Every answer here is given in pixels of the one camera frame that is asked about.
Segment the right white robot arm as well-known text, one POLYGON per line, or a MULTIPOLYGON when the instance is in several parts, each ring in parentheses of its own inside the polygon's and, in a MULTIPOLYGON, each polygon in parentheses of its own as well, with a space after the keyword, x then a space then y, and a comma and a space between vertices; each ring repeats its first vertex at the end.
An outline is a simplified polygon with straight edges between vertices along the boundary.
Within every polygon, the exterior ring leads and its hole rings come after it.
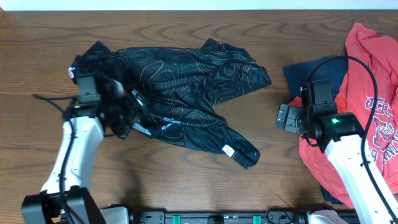
POLYGON ((304 108, 282 104, 275 128, 316 140, 343 181, 360 223, 397 223, 397 200, 353 113, 338 113, 334 103, 304 108))

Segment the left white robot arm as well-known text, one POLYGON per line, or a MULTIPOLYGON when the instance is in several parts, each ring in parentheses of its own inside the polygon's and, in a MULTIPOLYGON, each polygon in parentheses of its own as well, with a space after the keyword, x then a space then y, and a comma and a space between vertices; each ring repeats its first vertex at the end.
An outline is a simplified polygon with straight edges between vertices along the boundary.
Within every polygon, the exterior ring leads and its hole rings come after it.
POLYGON ((25 223, 131 223, 127 206, 99 208, 90 194, 91 175, 105 129, 124 139, 149 104, 137 89, 115 80, 79 84, 63 110, 63 138, 49 178, 40 192, 24 198, 25 223))

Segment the black orange-patterned jersey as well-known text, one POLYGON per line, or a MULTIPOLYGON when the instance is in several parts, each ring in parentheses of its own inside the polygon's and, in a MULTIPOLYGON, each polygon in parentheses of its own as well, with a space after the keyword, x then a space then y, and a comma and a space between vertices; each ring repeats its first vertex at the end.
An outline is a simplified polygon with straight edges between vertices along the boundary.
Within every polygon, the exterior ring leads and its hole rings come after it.
POLYGON ((95 73, 137 90, 148 105, 134 128, 146 136, 197 151, 225 154, 248 169, 260 152, 215 113, 214 105, 271 84, 248 52, 208 39, 200 48, 93 44, 70 65, 69 76, 95 73))

